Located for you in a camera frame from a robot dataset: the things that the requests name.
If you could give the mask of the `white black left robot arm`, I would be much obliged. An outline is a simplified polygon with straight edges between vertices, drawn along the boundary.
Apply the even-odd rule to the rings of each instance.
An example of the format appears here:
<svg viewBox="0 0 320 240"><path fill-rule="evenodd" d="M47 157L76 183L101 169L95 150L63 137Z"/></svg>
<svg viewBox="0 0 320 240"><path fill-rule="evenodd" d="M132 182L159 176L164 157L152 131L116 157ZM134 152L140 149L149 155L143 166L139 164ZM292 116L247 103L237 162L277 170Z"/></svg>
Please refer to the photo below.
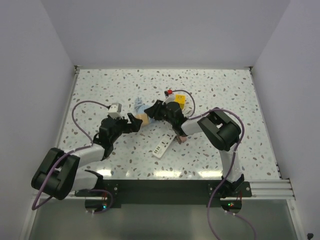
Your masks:
<svg viewBox="0 0 320 240"><path fill-rule="evenodd" d="M78 171L93 162L103 161L114 151L114 143L122 134L137 133L143 121L131 113L129 119L107 117L101 121L99 132L93 143L71 150L51 148L31 180L32 188L38 190L37 197L45 193L63 200L70 192L86 190L99 196L104 190L103 177L92 171Z"/></svg>

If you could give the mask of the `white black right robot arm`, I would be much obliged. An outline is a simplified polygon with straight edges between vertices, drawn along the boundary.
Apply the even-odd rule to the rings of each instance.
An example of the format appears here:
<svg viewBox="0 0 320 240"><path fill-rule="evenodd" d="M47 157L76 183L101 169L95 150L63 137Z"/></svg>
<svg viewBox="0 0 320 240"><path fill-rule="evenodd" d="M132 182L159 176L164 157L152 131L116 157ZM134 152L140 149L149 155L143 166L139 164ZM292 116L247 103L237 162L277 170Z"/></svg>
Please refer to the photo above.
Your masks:
<svg viewBox="0 0 320 240"><path fill-rule="evenodd" d="M187 118L177 102L165 103L161 100L144 112L151 119L169 123L179 137L204 133L213 147L219 150L222 163L222 180L214 192L223 197L233 197L241 190L245 178L240 168L238 148L245 127L236 114L216 107L202 115Z"/></svg>

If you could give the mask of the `yellow cube socket adapter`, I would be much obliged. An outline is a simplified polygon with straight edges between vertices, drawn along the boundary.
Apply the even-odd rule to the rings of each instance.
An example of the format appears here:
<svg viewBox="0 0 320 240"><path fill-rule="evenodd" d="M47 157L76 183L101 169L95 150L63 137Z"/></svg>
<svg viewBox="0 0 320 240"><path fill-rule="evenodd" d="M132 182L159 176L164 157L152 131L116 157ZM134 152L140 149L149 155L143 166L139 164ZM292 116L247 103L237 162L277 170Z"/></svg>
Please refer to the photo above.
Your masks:
<svg viewBox="0 0 320 240"><path fill-rule="evenodd" d="M174 102L179 104L179 107L183 110L186 104L186 96L183 94L175 94Z"/></svg>

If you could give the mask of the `beige cube socket adapter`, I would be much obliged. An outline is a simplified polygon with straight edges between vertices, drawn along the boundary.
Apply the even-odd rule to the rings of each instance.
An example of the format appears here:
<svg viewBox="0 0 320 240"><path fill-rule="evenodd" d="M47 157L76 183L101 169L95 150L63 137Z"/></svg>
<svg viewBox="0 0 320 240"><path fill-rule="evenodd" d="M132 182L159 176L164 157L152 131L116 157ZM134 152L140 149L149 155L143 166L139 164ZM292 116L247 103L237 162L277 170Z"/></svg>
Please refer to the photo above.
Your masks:
<svg viewBox="0 0 320 240"><path fill-rule="evenodd" d="M150 124L149 117L146 113L139 113L135 117L139 120L142 120L141 127L145 127Z"/></svg>

